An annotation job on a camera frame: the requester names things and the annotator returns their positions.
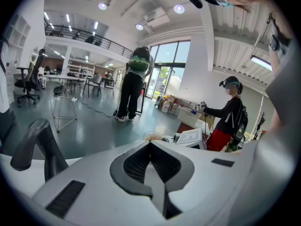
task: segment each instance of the ceiling light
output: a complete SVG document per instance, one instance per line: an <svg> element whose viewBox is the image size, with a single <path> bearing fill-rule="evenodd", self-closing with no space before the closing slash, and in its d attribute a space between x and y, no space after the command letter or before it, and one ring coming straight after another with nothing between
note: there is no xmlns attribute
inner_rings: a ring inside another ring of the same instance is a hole
<svg viewBox="0 0 301 226"><path fill-rule="evenodd" d="M100 4L98 4L99 9L101 10L106 10L107 9L107 5L103 2L101 2Z"/></svg>
<svg viewBox="0 0 301 226"><path fill-rule="evenodd" d="M136 29L143 30L143 26L141 24L136 24Z"/></svg>
<svg viewBox="0 0 301 226"><path fill-rule="evenodd" d="M258 64L258 65L261 65L262 67L264 67L264 68L266 68L266 69L272 71L272 66L271 66L271 64L270 64L269 62L267 62L267 61L265 61L265 60L263 60L263 59L257 57L257 56L252 55L252 56L251 56L251 61L252 61L253 63L256 63L256 64Z"/></svg>
<svg viewBox="0 0 301 226"><path fill-rule="evenodd" d="M49 17L46 12L44 12L44 15L45 15L46 19L49 20Z"/></svg>
<svg viewBox="0 0 301 226"><path fill-rule="evenodd" d="M177 4L174 6L174 11L175 13L182 14L185 12L185 8L182 5Z"/></svg>

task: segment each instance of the ceiling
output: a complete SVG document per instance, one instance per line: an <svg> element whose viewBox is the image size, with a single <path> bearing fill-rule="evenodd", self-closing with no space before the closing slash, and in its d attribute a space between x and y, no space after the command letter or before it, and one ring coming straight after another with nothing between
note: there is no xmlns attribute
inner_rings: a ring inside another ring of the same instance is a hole
<svg viewBox="0 0 301 226"><path fill-rule="evenodd" d="M60 58L60 59L63 59L61 57L61 55L65 56L66 51L67 51L66 46L57 45L57 44L45 44L44 49L45 49L46 55L48 55L49 58ZM111 65L110 68L120 68L120 67L125 66L125 64L123 64L119 61L116 61L114 59L111 59L107 56L100 55L100 54L90 52L87 50L83 50L83 49L79 49L79 48L72 48L72 51L70 54L71 59L78 59L78 60L85 61L86 56L88 56L88 60L90 63L93 63L93 64L96 63L97 65L100 65L100 66L106 66L111 63L113 65Z"/></svg>
<svg viewBox="0 0 301 226"><path fill-rule="evenodd" d="M108 4L105 11L97 5L100 2ZM176 14L173 11L175 4L185 7L184 14ZM143 31L135 28L137 23L144 24L143 16L154 9L162 7L170 22L158 27L148 27ZM210 20L202 15L203 10L194 7L188 0L45 0L45 11L49 14L53 24L67 25L65 14L70 15L70 24L89 32L93 31L94 22L99 25L96 34L117 42L131 50L138 41L145 38L164 34L174 29L170 39L182 30L183 36L188 36L192 31L208 33L208 25L213 30L212 55L214 55L213 71L227 73L235 72L237 75L245 75L249 80L266 87L273 79L272 72L250 62L251 55L256 55L264 60L268 59L268 42L270 25L267 25L269 11L260 4L253 4L251 12L234 7L209 5ZM254 48L254 44L261 33L261 37Z"/></svg>

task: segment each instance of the black office chair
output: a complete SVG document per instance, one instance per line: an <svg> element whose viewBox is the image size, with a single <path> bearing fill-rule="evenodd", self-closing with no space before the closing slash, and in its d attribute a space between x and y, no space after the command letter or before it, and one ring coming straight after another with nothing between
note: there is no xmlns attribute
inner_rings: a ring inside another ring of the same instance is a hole
<svg viewBox="0 0 301 226"><path fill-rule="evenodd" d="M34 97L37 97L38 99L40 99L39 95L31 95L30 91L32 89L36 89L39 86L38 73L39 73L39 67L41 66L44 56L45 56L45 49L42 48L39 51L39 56L38 56L37 62L35 64L33 71L28 80L25 80L25 78L24 78L25 68L20 68L22 79L17 81L15 83L15 86L17 86L19 88L23 88L23 91L24 92L26 91L26 95L23 95L23 96L20 96L17 98L19 107L21 107L20 99L24 99L24 98L31 99L31 100L33 100L34 105L36 104L36 99Z"/></svg>

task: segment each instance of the floor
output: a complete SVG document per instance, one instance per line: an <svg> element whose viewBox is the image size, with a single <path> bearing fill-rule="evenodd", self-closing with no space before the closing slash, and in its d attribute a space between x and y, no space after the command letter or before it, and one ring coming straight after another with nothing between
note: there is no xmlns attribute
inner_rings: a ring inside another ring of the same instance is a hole
<svg viewBox="0 0 301 226"><path fill-rule="evenodd" d="M3 153L12 155L17 145L21 142L27 127L38 118L49 120L56 141L62 151L64 158L78 158L93 153L105 151L117 146L132 143L142 139L148 131L160 132L163 135L173 136L177 131L180 121L172 114L163 113L154 106L155 102L149 99L144 100L143 113L137 115L133 122L119 122L114 117L107 118L101 113L89 109L79 100L74 102L78 119L64 127L60 133L56 132L51 114L50 101L54 106L55 97L53 88L56 82L48 82L45 91L35 91L40 94L40 101L33 105L32 101L23 101L22 107L18 108L16 103L11 107L16 115L16 124L3 145ZM119 102L118 92L113 95L113 90L102 88L102 93L97 96L96 92L87 96L87 89L84 96L76 88L73 96L80 98L84 103L107 115L112 115ZM138 110L141 109L142 97L138 100ZM62 101L61 113L71 116L71 107L67 99ZM44 159L36 146L33 152L34 159Z"/></svg>

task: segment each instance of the railing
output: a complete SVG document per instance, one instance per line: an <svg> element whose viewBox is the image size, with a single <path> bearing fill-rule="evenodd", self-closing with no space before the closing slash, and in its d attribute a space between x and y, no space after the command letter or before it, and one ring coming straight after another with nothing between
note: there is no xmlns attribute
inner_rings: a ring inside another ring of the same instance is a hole
<svg viewBox="0 0 301 226"><path fill-rule="evenodd" d="M131 50L123 47L122 45L115 43L111 40L108 40L104 37L101 37L99 35L95 35L91 37L92 33L84 30L72 28L72 31L70 31L69 27L60 26L60 25L53 25L53 27L54 28L52 28L52 26L49 24L45 26L45 34L47 36L64 37L64 38L91 43L96 46L102 47L104 49L113 51L127 58L130 58L133 53Z"/></svg>

